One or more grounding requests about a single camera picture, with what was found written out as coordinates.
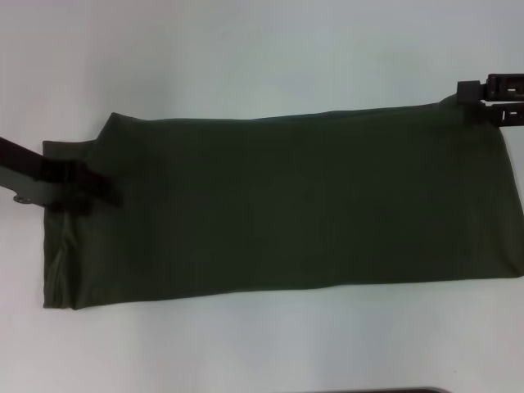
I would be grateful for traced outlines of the dark green FREE! t-shirt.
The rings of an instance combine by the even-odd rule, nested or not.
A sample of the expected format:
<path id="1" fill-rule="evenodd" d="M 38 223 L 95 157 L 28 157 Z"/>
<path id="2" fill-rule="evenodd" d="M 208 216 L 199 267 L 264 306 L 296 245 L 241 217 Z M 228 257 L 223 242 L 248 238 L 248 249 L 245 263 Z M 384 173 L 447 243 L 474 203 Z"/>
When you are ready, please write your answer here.
<path id="1" fill-rule="evenodd" d="M 44 215 L 44 304 L 524 276 L 524 212 L 500 130 L 453 97 L 257 120 L 112 114 L 45 142 L 124 195 Z"/>

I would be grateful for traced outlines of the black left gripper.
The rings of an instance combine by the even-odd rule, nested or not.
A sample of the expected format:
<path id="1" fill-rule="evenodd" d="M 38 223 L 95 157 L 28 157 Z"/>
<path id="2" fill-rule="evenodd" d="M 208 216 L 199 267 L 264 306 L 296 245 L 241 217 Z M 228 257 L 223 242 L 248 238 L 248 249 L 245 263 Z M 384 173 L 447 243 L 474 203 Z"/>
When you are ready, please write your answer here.
<path id="1" fill-rule="evenodd" d="M 122 192 L 84 162 L 48 159 L 5 138 L 0 138 L 0 187 L 13 191 L 17 203 L 76 216 L 90 215 L 95 201 L 123 205 Z"/>

